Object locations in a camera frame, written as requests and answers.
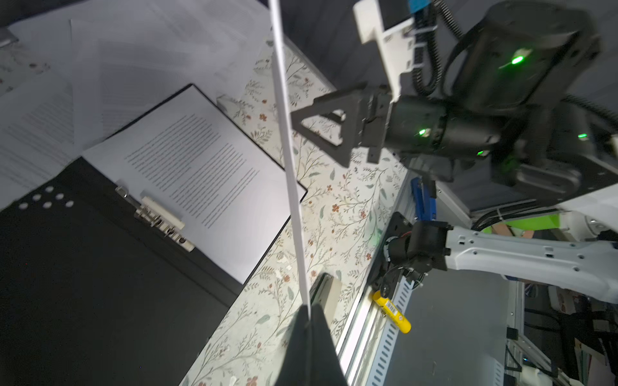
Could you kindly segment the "printed sheet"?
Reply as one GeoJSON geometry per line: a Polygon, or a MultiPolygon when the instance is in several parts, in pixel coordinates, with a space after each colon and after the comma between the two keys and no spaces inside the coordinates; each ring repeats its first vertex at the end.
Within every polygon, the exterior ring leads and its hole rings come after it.
{"type": "Polygon", "coordinates": [[[77,157],[72,86],[45,72],[1,96],[1,208],[77,157]]]}
{"type": "Polygon", "coordinates": [[[239,283],[290,218],[285,170],[195,85],[83,156],[178,218],[183,237],[239,283]]]}
{"type": "Polygon", "coordinates": [[[287,94],[285,72],[284,33],[281,19],[280,1],[268,2],[270,21],[272,24],[274,52],[273,52],[273,81],[275,99],[278,110],[278,127],[281,137],[284,169],[286,174],[286,188],[291,210],[291,227],[295,247],[295,258],[299,274],[299,292],[307,318],[311,319],[310,286],[307,279],[307,267],[304,257],[303,218],[300,206],[298,183],[295,174],[295,159],[293,154],[293,130],[291,125],[290,105],[287,94]]]}
{"type": "Polygon", "coordinates": [[[83,1],[9,29],[71,83],[83,151],[185,85],[241,95],[270,17],[258,1],[83,1]]]}

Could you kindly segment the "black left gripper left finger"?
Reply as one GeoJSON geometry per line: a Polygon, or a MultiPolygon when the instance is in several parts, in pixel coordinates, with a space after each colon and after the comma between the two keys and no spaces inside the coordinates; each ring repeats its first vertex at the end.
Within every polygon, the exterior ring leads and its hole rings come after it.
{"type": "Polygon", "coordinates": [[[295,318],[290,342],[276,386],[307,385],[309,372],[309,309],[302,306],[295,318]]]}

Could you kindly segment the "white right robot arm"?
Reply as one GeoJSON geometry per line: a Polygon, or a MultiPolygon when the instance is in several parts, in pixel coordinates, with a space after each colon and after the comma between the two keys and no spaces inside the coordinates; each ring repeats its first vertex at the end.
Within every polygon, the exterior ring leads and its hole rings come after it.
{"type": "Polygon", "coordinates": [[[441,1],[360,1],[353,13],[361,42],[378,45],[388,85],[316,98],[291,114],[294,130],[343,167],[359,147],[371,163],[391,150],[429,193],[435,181],[452,181],[458,165],[489,161],[494,182],[526,196],[471,230],[418,207],[411,229],[396,229],[384,242],[373,287],[389,297],[400,277],[474,270],[616,302],[614,243],[542,244],[483,233],[541,207],[617,227],[617,116],[568,93],[600,54],[590,14],[503,1],[462,32],[441,1]]]}

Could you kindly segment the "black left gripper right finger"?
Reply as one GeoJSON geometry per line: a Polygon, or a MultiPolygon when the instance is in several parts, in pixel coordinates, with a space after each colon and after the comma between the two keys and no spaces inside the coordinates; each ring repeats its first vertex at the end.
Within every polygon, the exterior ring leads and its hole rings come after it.
{"type": "Polygon", "coordinates": [[[323,308],[315,304],[311,310],[309,385],[347,386],[323,308]]]}

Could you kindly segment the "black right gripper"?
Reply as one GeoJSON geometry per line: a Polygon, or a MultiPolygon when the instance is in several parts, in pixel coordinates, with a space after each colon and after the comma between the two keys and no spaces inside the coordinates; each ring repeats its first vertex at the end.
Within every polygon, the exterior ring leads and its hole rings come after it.
{"type": "Polygon", "coordinates": [[[505,119],[418,96],[399,98],[391,110],[389,90],[357,86],[315,98],[310,106],[291,113],[291,124],[342,167],[349,167],[352,151],[359,147],[367,149],[367,162],[378,164],[384,145],[406,154],[483,158],[499,143],[505,119]]]}

